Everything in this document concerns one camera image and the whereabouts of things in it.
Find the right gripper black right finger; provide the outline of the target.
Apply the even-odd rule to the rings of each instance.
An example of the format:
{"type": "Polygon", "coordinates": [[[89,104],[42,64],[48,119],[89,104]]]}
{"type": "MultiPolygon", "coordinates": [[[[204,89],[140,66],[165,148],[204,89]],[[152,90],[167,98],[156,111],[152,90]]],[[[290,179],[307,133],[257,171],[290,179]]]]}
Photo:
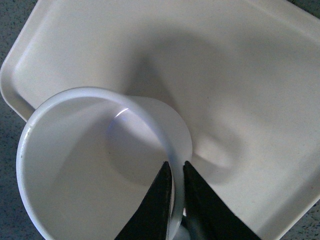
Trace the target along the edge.
{"type": "Polygon", "coordinates": [[[189,161],[183,166],[186,224],[192,240],[259,240],[189,161]]]}

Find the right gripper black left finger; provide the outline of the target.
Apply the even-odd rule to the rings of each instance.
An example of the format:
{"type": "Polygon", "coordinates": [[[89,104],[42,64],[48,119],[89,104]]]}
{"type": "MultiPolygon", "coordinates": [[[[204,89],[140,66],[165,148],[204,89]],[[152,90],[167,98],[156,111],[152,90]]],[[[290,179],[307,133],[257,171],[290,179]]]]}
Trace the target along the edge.
{"type": "Polygon", "coordinates": [[[163,163],[136,212],[117,240],[167,240],[171,214],[172,172],[163,163]]]}

